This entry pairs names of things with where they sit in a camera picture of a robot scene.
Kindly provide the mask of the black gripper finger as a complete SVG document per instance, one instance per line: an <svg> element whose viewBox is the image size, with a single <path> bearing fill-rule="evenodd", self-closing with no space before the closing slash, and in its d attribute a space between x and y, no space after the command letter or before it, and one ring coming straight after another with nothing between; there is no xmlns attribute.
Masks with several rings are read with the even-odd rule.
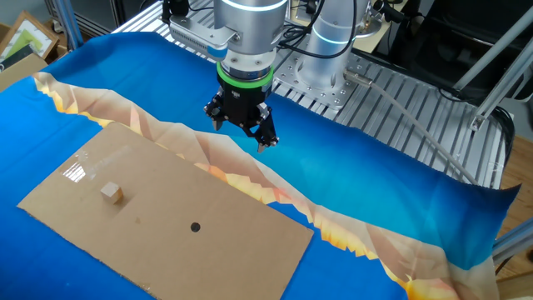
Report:
<svg viewBox="0 0 533 300"><path fill-rule="evenodd" d="M266 148L275 147L279 142L271 115L271 108L264 102L248 113L247 120L243 123L243 131L250 138L255 138L257 151L262 153Z"/></svg>
<svg viewBox="0 0 533 300"><path fill-rule="evenodd" d="M205 114L212 120L215 131L219 131L222 124L227 120L226 113L222 110L224 92L219 89L212 100L204 107Z"/></svg>

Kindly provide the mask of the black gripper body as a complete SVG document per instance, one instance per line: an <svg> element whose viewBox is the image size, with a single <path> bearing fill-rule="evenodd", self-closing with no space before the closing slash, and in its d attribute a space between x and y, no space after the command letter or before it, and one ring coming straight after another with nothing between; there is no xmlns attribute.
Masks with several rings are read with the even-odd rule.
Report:
<svg viewBox="0 0 533 300"><path fill-rule="evenodd" d="M218 73L217 80L222 93L217 103L231 123L252 128L270 117L271 108L266 100L271 94L271 74L256 81L244 81Z"/></svg>

